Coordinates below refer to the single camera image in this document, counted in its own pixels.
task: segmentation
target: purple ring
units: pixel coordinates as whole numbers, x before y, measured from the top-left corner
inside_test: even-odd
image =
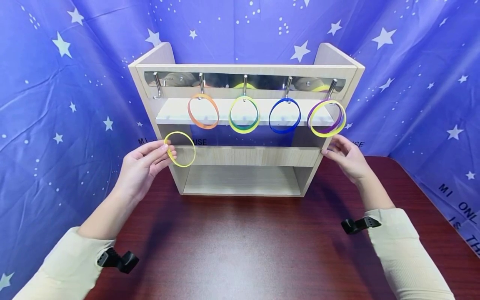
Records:
[[[325,99],[325,100],[322,100],[320,102],[318,102],[317,104],[315,104],[315,106],[312,107],[312,109],[310,110],[310,112],[308,113],[308,116],[307,116],[307,125],[308,127],[310,128],[311,125],[309,123],[309,120],[310,120],[310,116],[312,115],[313,113],[313,110],[319,106],[320,104],[322,104],[323,102],[325,101],[328,101],[329,99]],[[343,112],[342,110],[340,110],[340,115],[338,116],[338,118],[336,119],[335,123],[333,123],[332,126],[326,128],[326,129],[322,129],[322,130],[318,130],[319,133],[329,133],[331,132],[332,130],[334,130],[335,128],[337,128],[337,126],[340,124],[340,122],[343,120]]]

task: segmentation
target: blue backdrop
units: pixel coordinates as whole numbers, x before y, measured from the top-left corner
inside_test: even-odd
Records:
[[[342,133],[399,161],[479,255],[478,24],[478,0],[2,1],[0,299],[154,139],[127,65],[160,40],[177,63],[312,64],[330,42],[364,64]]]

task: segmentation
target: finger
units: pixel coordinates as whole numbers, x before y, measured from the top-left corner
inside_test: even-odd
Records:
[[[335,161],[336,163],[338,163],[341,166],[345,163],[345,161],[347,159],[345,156],[340,155],[340,154],[335,153],[334,151],[330,151],[330,150],[322,150],[322,154],[325,157]]]
[[[152,152],[153,150],[160,148],[163,144],[165,144],[164,140],[149,142],[131,151],[130,154],[133,154],[136,156],[140,154],[141,157],[144,157],[150,152]]]
[[[170,158],[162,160],[158,164],[150,167],[150,173],[153,176],[156,176],[161,170],[165,169],[171,163],[172,163],[172,160]]]
[[[172,151],[172,149],[174,149],[173,146],[170,146],[170,151],[172,152],[172,155],[173,155],[173,156],[177,155],[177,151],[175,151],[175,150]],[[165,153],[165,154],[162,155],[161,158],[159,158],[159,159],[157,159],[156,161],[154,161],[154,162],[152,163],[152,165],[156,165],[156,164],[158,164],[160,161],[165,160],[165,159],[167,159],[167,158],[169,158],[168,153]]]
[[[338,148],[346,151],[347,153],[352,149],[354,145],[351,141],[348,140],[348,138],[340,134],[334,135],[332,141],[338,146]]]
[[[331,150],[331,151],[337,153],[338,155],[345,156],[345,153],[343,153],[342,150],[340,148],[338,148],[337,145],[330,144],[328,146],[328,150]]]
[[[338,151],[335,151],[336,153],[341,153],[343,156],[347,156],[348,150],[346,150],[344,147],[341,145],[337,145],[335,142],[331,142],[329,146],[335,147]]]
[[[140,159],[145,166],[153,164],[154,161],[161,158],[163,155],[167,154],[168,145],[164,144],[160,148],[157,148],[147,154],[144,158]]]

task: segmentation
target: sleeve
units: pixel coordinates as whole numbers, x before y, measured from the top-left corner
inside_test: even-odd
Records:
[[[455,299],[403,209],[376,209],[365,216],[382,224],[368,234],[397,299]]]
[[[82,300],[95,286],[102,271],[96,264],[114,240],[81,237],[78,227],[65,233],[45,258],[40,269],[13,300]]]

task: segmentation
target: metal hook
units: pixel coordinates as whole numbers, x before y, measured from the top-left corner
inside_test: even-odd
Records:
[[[338,80],[334,78],[334,79],[332,80],[332,83],[330,84],[330,88],[328,89],[327,98],[326,98],[326,99],[330,99],[330,97],[332,96],[333,90],[335,90],[335,87],[336,87],[336,84],[337,84],[337,83],[338,83]]]
[[[247,95],[247,77],[248,77],[247,74],[243,76],[243,95],[244,96]]]
[[[158,96],[153,96],[153,99],[160,99],[162,97],[162,85],[160,84],[160,78],[158,73],[154,72],[153,76],[155,77],[156,89],[158,90]]]
[[[204,88],[205,88],[204,74],[199,73],[198,76],[200,77],[200,93],[204,94]]]
[[[290,91],[290,85],[292,84],[292,76],[288,77],[287,80],[287,85],[285,86],[285,94],[283,95],[283,98],[288,98],[288,92]]]

